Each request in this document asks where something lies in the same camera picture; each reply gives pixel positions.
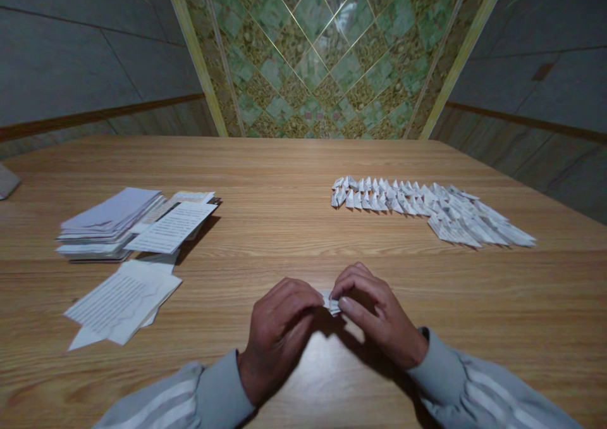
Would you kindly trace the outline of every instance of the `wooden table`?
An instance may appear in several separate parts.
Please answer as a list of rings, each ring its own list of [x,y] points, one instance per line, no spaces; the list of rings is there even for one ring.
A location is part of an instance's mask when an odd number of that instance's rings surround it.
[[[414,323],[510,368],[583,425],[607,421],[607,228],[440,142],[103,136],[4,163],[23,184],[0,202],[1,427],[91,426],[186,362],[243,349],[253,303],[284,276],[330,289],[356,260]],[[335,211],[331,184],[346,174],[453,183],[537,247],[474,251],[423,219]],[[78,326],[62,313],[117,265],[68,264],[59,224],[126,186],[215,190],[224,203],[150,328],[124,347],[66,352]],[[337,320],[317,328],[251,427],[419,425],[410,383],[373,346]]]

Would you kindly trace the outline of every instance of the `wall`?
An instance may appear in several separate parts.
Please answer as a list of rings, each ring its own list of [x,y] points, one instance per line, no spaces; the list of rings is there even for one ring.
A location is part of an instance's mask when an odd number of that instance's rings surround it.
[[[0,142],[0,160],[90,135],[217,136],[217,130],[203,98]]]
[[[597,142],[449,106],[430,138],[607,225],[605,139]]]
[[[449,100],[607,133],[605,22],[605,0],[499,0]]]
[[[0,0],[0,127],[202,92],[170,0]]]
[[[230,136],[337,139],[417,138],[481,1],[186,0]]]

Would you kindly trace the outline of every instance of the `person's left hand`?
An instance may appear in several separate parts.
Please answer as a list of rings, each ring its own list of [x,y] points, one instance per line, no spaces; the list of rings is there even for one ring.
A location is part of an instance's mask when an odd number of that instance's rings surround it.
[[[247,348],[238,372],[251,404],[258,406],[287,377],[304,349],[314,309],[322,295],[309,284],[282,279],[253,306]]]

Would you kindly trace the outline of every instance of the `gray sleeve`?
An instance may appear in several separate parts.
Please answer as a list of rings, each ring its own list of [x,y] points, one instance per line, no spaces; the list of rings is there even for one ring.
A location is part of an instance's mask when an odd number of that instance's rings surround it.
[[[422,402],[445,428],[581,428],[567,413],[497,364],[441,342],[432,330],[422,364],[408,370]]]
[[[232,350],[208,369],[190,363],[120,399],[94,428],[233,428],[254,410],[240,382],[236,350]]]

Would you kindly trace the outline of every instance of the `hand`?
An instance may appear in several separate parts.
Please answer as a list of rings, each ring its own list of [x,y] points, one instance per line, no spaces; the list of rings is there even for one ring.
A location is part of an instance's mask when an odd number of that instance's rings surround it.
[[[314,309],[322,295],[309,284],[282,279],[253,306],[245,351],[238,372],[251,404],[258,406],[288,376],[304,349]]]
[[[371,297],[377,316],[352,298],[343,296],[354,288]],[[403,370],[416,367],[424,360],[428,341],[411,323],[389,285],[371,274],[364,264],[359,262],[343,270],[335,281],[331,298],[339,299],[341,311]]]

